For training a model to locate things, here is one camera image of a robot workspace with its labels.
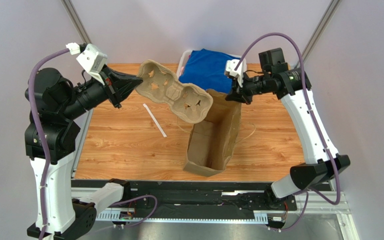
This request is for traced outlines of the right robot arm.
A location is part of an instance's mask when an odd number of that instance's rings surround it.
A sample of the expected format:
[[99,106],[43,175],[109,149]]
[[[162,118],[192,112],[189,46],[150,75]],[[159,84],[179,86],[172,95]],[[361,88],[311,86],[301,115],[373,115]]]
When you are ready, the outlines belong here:
[[339,153],[320,123],[306,73],[300,68],[290,69],[281,48],[259,53],[259,61],[260,74],[250,77],[240,60],[227,60],[224,74],[232,80],[232,85],[225,99],[249,105],[253,96],[272,93],[292,119],[304,163],[291,167],[289,174],[264,190],[263,202],[268,208],[277,209],[295,193],[332,179],[337,181],[351,161]]

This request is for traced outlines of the brown paper bag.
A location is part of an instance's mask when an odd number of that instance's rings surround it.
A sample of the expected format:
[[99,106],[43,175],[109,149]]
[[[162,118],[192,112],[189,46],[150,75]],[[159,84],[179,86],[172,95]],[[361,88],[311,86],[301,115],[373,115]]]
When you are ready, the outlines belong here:
[[203,121],[193,125],[188,139],[185,172],[211,177],[226,170],[234,156],[242,120],[242,104],[227,101],[226,93],[207,90],[213,104]]

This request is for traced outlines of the cardboard cup carrier tray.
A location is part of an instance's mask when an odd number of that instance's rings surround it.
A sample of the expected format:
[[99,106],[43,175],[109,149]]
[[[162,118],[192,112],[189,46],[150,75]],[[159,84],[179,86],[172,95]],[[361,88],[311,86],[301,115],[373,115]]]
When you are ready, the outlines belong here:
[[183,121],[197,124],[205,119],[213,105],[213,97],[193,83],[181,83],[177,75],[164,65],[146,60],[137,77],[143,79],[136,91],[157,104],[167,104]]

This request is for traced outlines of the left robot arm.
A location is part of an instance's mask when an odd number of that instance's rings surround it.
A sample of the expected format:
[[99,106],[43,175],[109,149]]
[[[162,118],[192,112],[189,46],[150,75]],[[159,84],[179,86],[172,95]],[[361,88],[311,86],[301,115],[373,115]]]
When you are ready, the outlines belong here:
[[[91,78],[74,86],[55,68],[43,68],[33,74],[38,125],[34,120],[25,131],[26,155],[30,158],[38,190],[38,204],[45,206],[27,229],[33,238],[76,240],[93,227],[99,213],[116,202],[131,197],[131,185],[113,178],[92,194],[73,198],[71,177],[80,127],[75,120],[99,104],[110,101],[120,108],[143,79],[104,66],[103,81]],[[38,127],[48,147],[44,148]]]

